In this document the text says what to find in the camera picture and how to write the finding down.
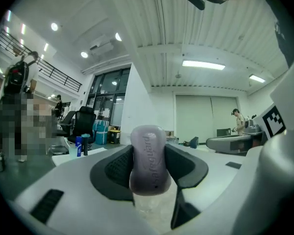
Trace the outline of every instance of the white table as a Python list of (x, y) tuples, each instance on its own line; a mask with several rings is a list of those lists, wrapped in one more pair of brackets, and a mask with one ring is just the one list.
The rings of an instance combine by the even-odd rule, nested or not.
[[(95, 150), (90, 150), (88, 151), (88, 156), (105, 151), (107, 149), (105, 148), (98, 148)], [(82, 157), (86, 157), (84, 156), (84, 154), (82, 153), (80, 157), (77, 156), (77, 148), (74, 147), (70, 147), (70, 153), (67, 155), (58, 155), (58, 156), (52, 156), (52, 161), (54, 163), (55, 166), (59, 166), (63, 163), (66, 163), (68, 161), (71, 161), (73, 159), (78, 159), (78, 158), (82, 158)]]

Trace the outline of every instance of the window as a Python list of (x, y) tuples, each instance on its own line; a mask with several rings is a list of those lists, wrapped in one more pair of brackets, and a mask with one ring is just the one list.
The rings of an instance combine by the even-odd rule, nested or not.
[(120, 76), (120, 71), (106, 74), (104, 76), (99, 93), (108, 94), (109, 92), (115, 92), (118, 87), (119, 76)]
[(130, 70), (124, 70), (120, 79), (119, 90), (126, 90)]
[(116, 97), (116, 100), (113, 104), (111, 125), (121, 126), (124, 99), (125, 99), (124, 95)]
[(95, 102), (95, 97), (89, 97), (86, 103), (86, 107), (92, 108)]
[(120, 126), (130, 69), (96, 76), (90, 89), (87, 107), (92, 107), (97, 119)]
[(99, 76), (95, 77), (95, 84), (93, 84), (93, 86), (91, 88), (91, 91), (90, 91), (90, 94), (93, 94), (93, 93), (97, 92), (97, 90), (99, 88), (99, 85), (101, 83), (102, 77), (103, 77), (103, 75), (99, 75)]

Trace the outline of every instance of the trash can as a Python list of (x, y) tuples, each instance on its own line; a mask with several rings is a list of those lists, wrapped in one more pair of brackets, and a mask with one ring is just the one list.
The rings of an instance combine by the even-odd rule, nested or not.
[(120, 143), (120, 132), (118, 130), (110, 130), (108, 131), (108, 141), (109, 143)]

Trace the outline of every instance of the backpack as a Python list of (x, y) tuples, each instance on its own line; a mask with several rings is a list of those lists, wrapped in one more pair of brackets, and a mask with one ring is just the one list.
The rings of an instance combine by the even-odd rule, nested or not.
[(22, 56), (19, 62), (9, 67), (4, 94), (19, 94), (24, 91), (28, 79), (29, 66), (36, 63), (36, 61), (32, 61), (27, 64), (24, 62), (24, 58), (25, 56)]

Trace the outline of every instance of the blue can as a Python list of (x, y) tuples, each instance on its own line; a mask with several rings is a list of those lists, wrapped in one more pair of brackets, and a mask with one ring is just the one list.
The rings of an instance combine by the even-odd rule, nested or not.
[(82, 137), (76, 137), (75, 146), (77, 147), (77, 156), (80, 157), (82, 153)]
[(78, 147), (80, 144), (82, 144), (82, 137), (76, 137), (76, 139), (75, 139), (75, 147)]

